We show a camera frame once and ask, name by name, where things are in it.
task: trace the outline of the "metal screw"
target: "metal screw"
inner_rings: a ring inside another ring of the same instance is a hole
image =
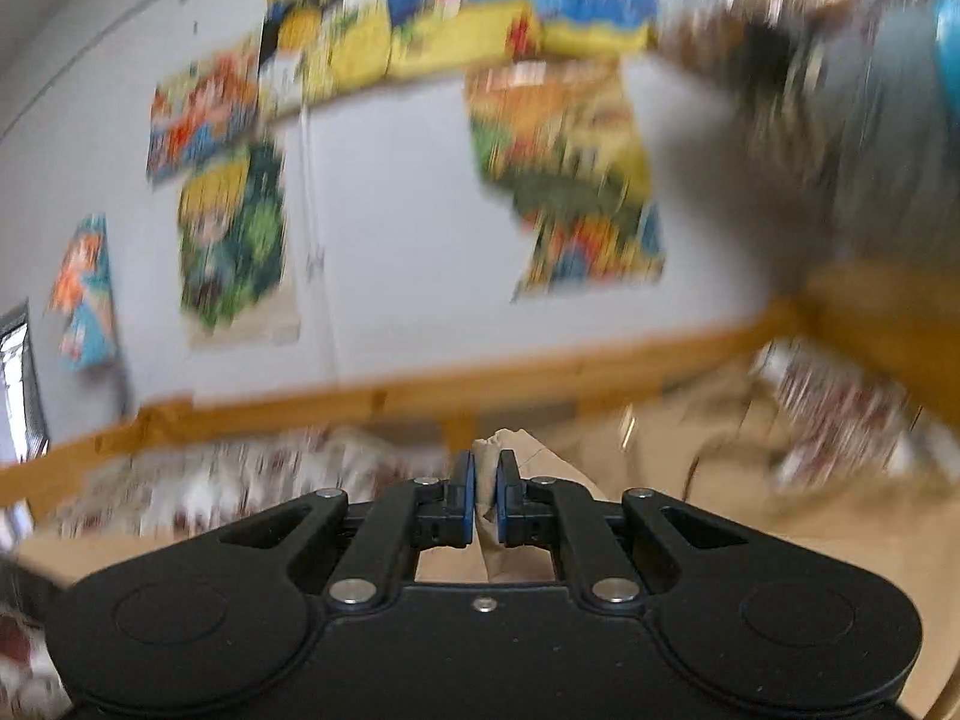
[[[496,608],[496,601],[488,595],[478,595],[473,599],[473,608],[486,614]]]
[[[625,604],[640,595],[640,586],[629,579],[608,577],[594,584],[593,594],[610,604]]]
[[[366,604],[376,595],[376,585],[365,579],[342,579],[335,581],[328,592],[341,604]]]

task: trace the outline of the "colorful painting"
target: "colorful painting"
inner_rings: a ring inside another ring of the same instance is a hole
[[[479,71],[467,105],[481,175],[536,234],[517,293],[659,276],[649,167],[616,63]]]
[[[258,55],[248,37],[160,82],[150,114],[152,180],[212,156],[256,122]]]
[[[387,0],[391,76],[645,47],[656,0]]]
[[[181,312],[190,346],[298,336],[282,167],[277,147],[262,140],[208,162],[184,186]]]
[[[646,47],[656,0],[268,0],[264,119],[376,83]]]
[[[390,55],[385,0],[268,0],[259,58],[264,119],[382,79]]]
[[[50,295],[50,308],[70,317],[61,355],[71,370],[117,356],[107,256],[107,218],[93,214],[77,227]]]

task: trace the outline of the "children's painting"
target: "children's painting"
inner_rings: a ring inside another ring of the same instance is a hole
[[[61,355],[71,370],[117,356],[107,256],[107,218],[94,214],[77,227],[50,295],[50,308],[69,316]]]
[[[299,335],[282,167],[277,147],[262,140],[206,163],[184,186],[181,314],[193,348]]]
[[[259,58],[264,119],[382,79],[390,55],[385,0],[268,0]]]
[[[479,71],[467,105],[481,175],[534,232],[519,295],[659,277],[649,167],[616,63]]]
[[[656,0],[268,0],[264,119],[380,81],[646,47]]]
[[[256,122],[258,55],[251,36],[160,82],[150,114],[152,180],[212,156]]]
[[[391,76],[645,47],[656,0],[387,0]]]

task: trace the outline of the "paper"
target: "paper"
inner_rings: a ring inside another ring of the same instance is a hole
[[[268,0],[259,60],[264,119],[382,79],[390,55],[385,0]]]
[[[387,0],[391,76],[645,47],[656,0]]]
[[[655,17],[656,0],[268,0],[261,115],[275,119],[384,77],[639,50]]]
[[[258,53],[251,36],[160,82],[150,114],[152,180],[212,156],[256,122]]]
[[[649,167],[616,63],[479,71],[467,105],[481,175],[535,231],[517,293],[659,277]]]
[[[184,186],[181,312],[193,348],[299,335],[282,165],[274,143],[261,140],[207,163]]]
[[[61,355],[71,370],[117,356],[107,256],[107,218],[93,214],[77,227],[50,295],[50,308],[70,317]]]

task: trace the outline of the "wooden rail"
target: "wooden rail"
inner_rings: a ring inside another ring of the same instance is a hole
[[[0,471],[0,506],[27,499],[42,517],[75,494],[83,474],[146,449],[309,426],[433,421],[451,451],[469,447],[480,415],[544,403],[580,410],[649,397],[664,384],[753,351],[800,329],[793,301],[775,303],[755,322],[688,336],[608,344],[481,367],[198,406],[179,399],[143,407],[131,422],[55,446],[30,463]]]

